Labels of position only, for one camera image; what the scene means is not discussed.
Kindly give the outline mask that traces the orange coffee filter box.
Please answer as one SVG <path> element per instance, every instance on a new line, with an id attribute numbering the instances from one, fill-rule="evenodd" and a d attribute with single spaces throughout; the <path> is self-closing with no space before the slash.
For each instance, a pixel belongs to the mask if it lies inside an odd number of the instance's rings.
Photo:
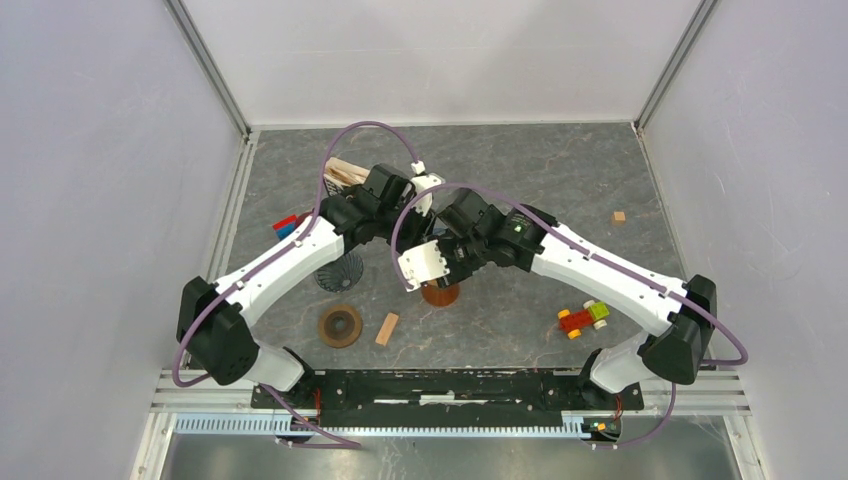
<path id="1" fill-rule="evenodd" d="M 331 157 L 324 166 L 323 182 L 328 196 L 336 195 L 345 188 L 365 182 L 370 170 Z"/>

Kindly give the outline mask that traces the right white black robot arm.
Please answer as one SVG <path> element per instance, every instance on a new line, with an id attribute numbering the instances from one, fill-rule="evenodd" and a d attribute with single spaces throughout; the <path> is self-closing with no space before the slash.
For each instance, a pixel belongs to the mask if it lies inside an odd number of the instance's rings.
<path id="1" fill-rule="evenodd" d="M 577 382 L 580 400 L 602 408 L 625 387 L 651 376 L 691 385 L 715 327 L 717 286 L 695 275 L 684 281 L 626 261 L 594 246 L 556 218 L 521 204 L 508 213 L 461 188 L 437 214 L 448 232 L 438 241 L 457 283 L 486 265 L 516 267 L 593 296 L 642 329 L 591 355 Z"/>

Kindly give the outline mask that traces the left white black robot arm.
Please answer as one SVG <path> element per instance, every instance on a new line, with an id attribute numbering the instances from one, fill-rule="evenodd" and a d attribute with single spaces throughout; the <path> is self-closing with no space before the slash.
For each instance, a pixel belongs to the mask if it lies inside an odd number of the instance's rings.
<path id="1" fill-rule="evenodd" d="M 375 238 L 399 247 L 422 239 L 434 218 L 424 191 L 442 177 L 417 170 L 408 178 L 380 164 L 364 182 L 321 200 L 288 237 L 247 265 L 215 281 L 195 277 L 183 287 L 176 338 L 206 378 L 224 386 L 242 378 L 275 388 L 290 407 L 306 405 L 314 381 L 283 348 L 258 340 L 252 329 L 282 296 L 320 268 Z"/>

